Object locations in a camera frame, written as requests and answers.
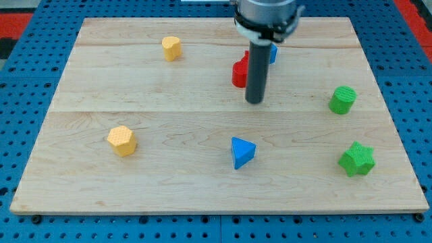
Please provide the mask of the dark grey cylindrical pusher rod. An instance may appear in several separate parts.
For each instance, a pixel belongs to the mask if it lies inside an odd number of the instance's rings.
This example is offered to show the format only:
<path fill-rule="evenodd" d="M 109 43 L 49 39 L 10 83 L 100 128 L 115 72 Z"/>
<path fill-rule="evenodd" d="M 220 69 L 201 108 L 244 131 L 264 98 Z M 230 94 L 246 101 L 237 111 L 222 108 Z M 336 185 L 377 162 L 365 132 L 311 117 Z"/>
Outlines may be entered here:
<path fill-rule="evenodd" d="M 245 99 L 248 103 L 259 104 L 264 99 L 270 58 L 271 45 L 257 45 L 250 42 L 245 91 Z"/>

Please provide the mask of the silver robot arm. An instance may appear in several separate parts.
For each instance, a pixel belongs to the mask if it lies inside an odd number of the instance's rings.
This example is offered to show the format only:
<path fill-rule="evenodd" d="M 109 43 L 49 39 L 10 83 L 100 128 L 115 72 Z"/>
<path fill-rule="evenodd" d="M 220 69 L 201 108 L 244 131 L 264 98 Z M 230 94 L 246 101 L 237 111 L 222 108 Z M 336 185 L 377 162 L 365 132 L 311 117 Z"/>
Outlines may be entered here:
<path fill-rule="evenodd" d="M 297 28 L 305 6 L 296 0 L 235 0 L 236 30 L 249 40 L 245 99 L 259 104 L 265 96 L 272 45 Z"/>

